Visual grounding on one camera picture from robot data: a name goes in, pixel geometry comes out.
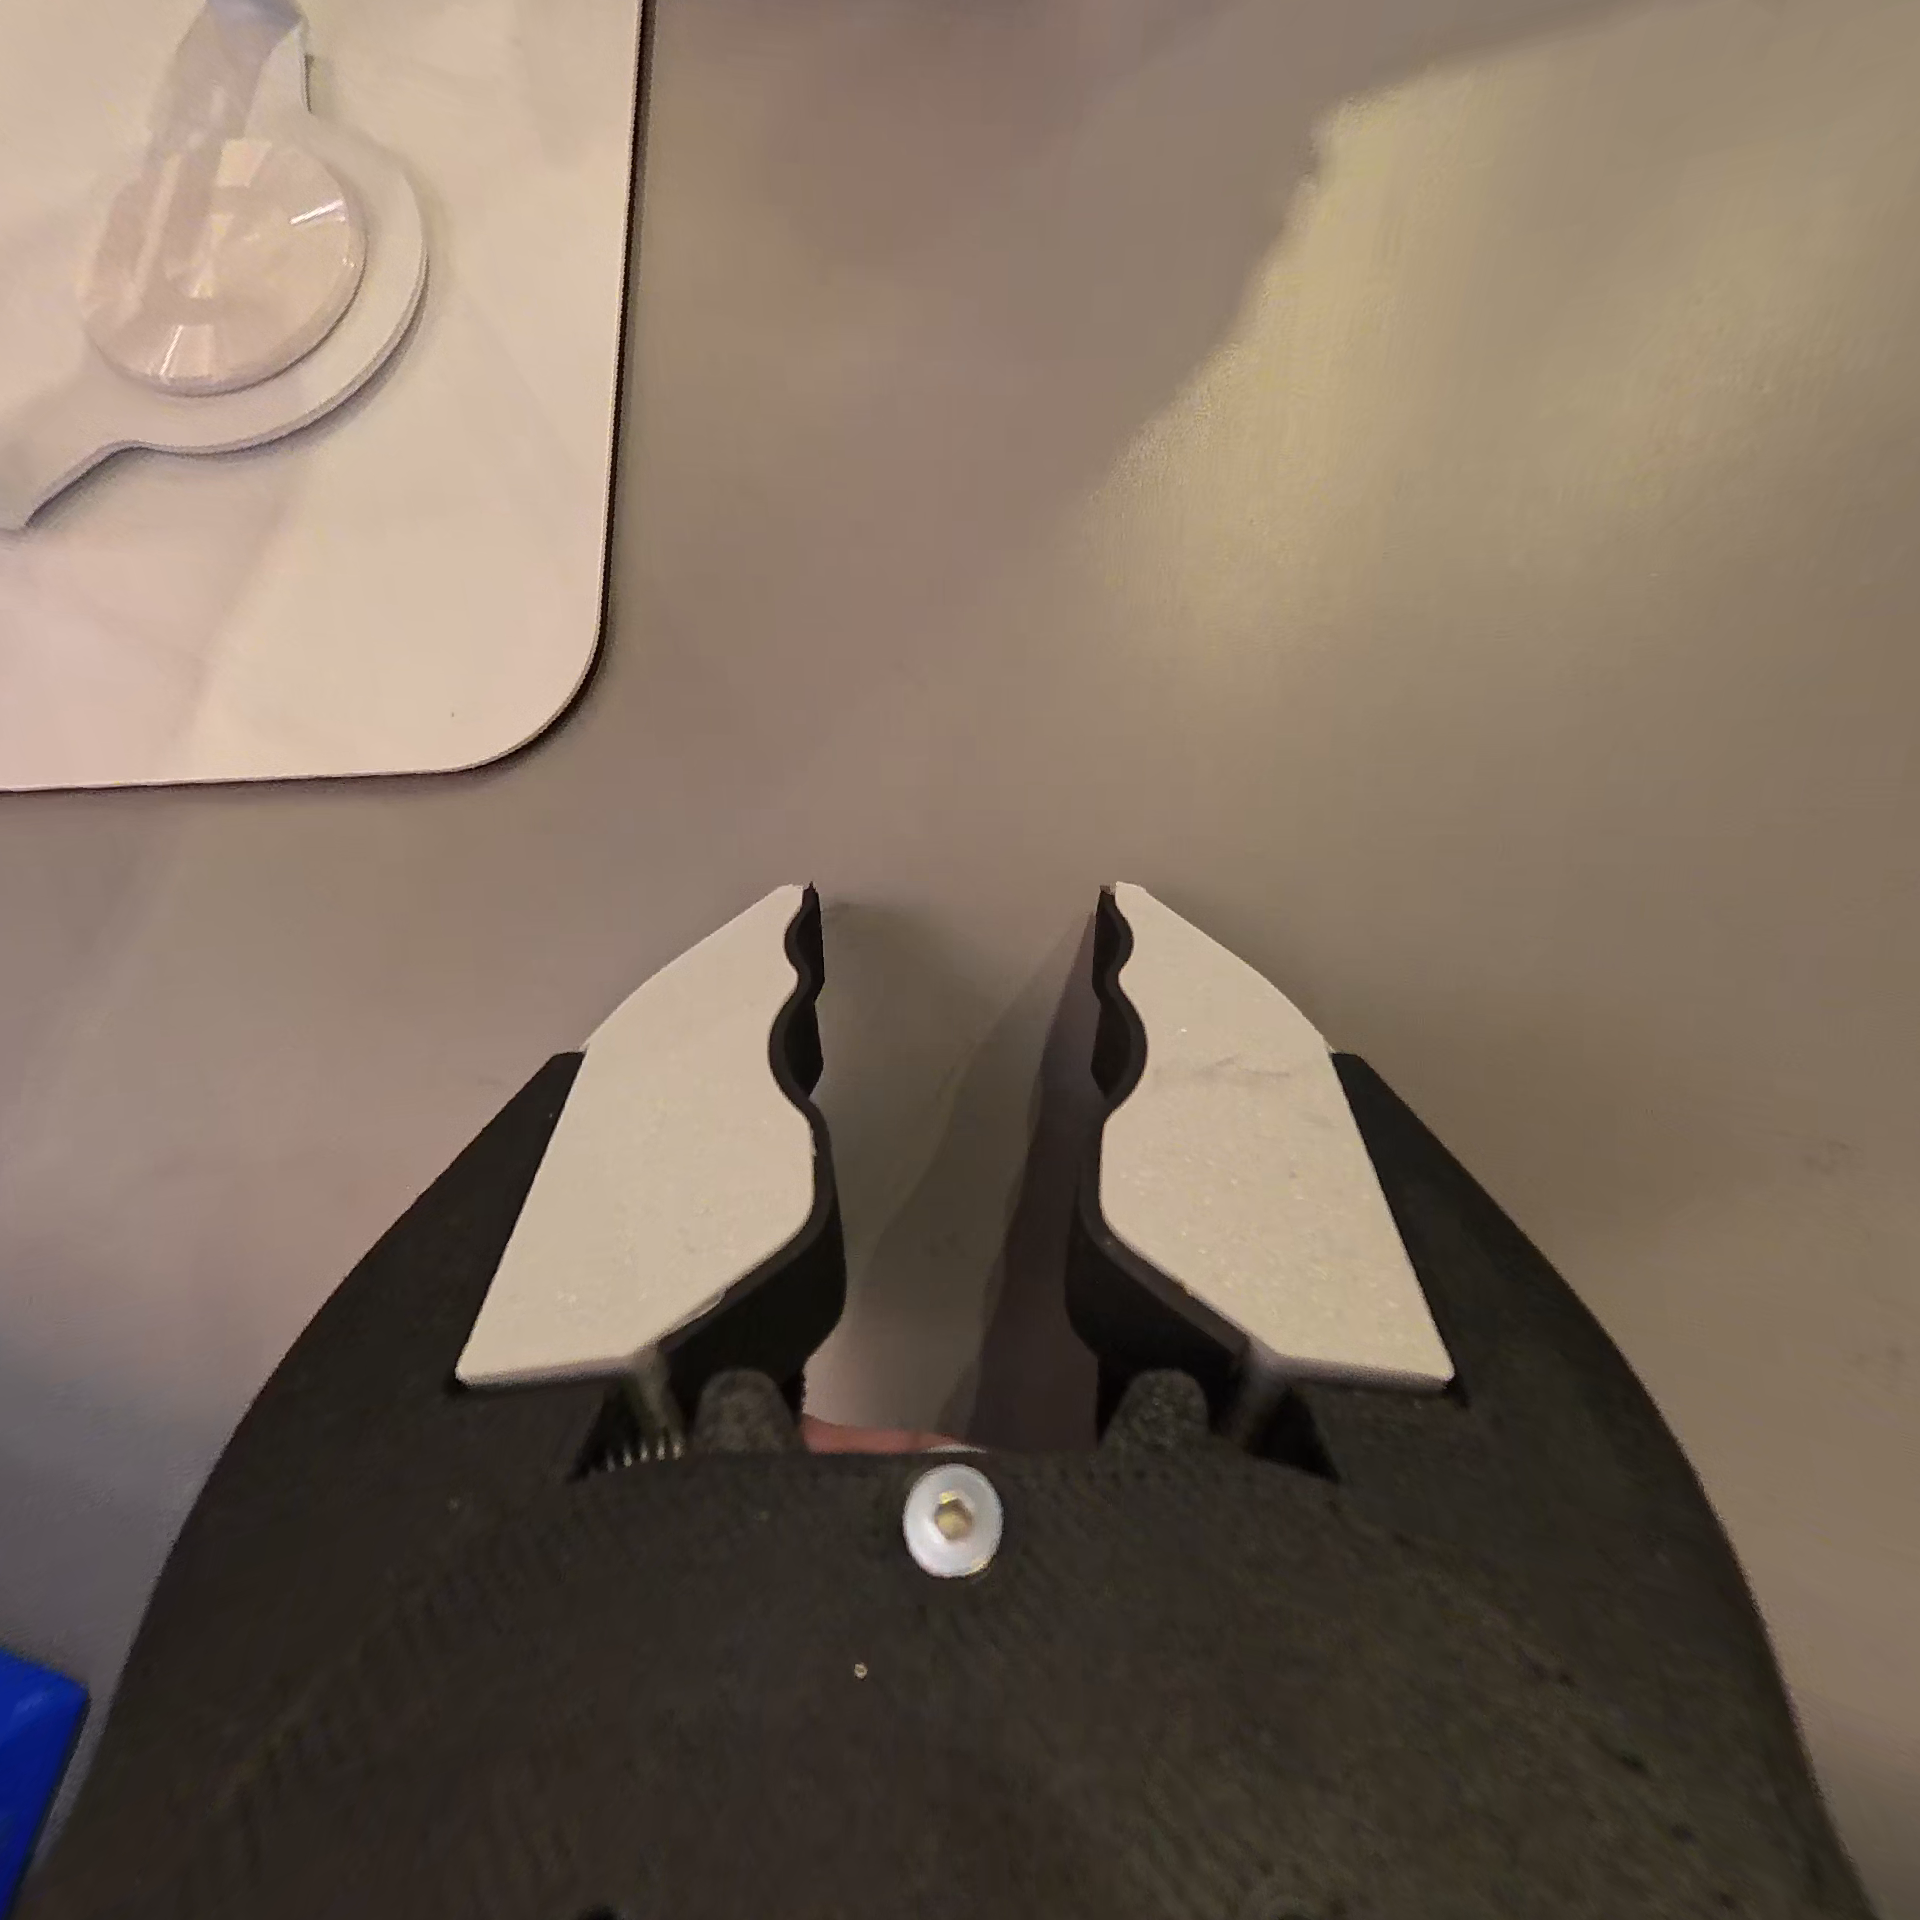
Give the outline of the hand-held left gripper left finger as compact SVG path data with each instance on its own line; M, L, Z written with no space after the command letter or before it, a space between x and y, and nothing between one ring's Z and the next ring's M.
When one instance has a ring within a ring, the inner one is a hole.
M652 1440L709 1381L791 1400L845 1306L822 1076L822 906L781 884L587 1038L456 1357L468 1390L603 1383Z

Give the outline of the blue plastic bin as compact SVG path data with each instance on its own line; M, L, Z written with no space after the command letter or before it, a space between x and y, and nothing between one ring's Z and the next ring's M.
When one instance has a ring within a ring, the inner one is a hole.
M88 1711L83 1682L1 1648L1 1915L9 1918Z

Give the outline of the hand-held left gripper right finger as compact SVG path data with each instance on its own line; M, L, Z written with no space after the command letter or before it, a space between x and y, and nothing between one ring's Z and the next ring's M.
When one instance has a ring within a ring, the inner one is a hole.
M1309 1386L1444 1397L1456 1363L1320 1028L1142 884L1102 890L1091 988L1064 1302L1095 1428L1158 1374L1239 1442Z

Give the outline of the white document stand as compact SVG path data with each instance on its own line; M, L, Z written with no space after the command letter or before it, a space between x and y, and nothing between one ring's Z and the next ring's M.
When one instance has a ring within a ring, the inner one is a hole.
M1 786L463 772L603 623L645 4L5 4ZM118 184L311 152L355 301L252 391L86 336Z

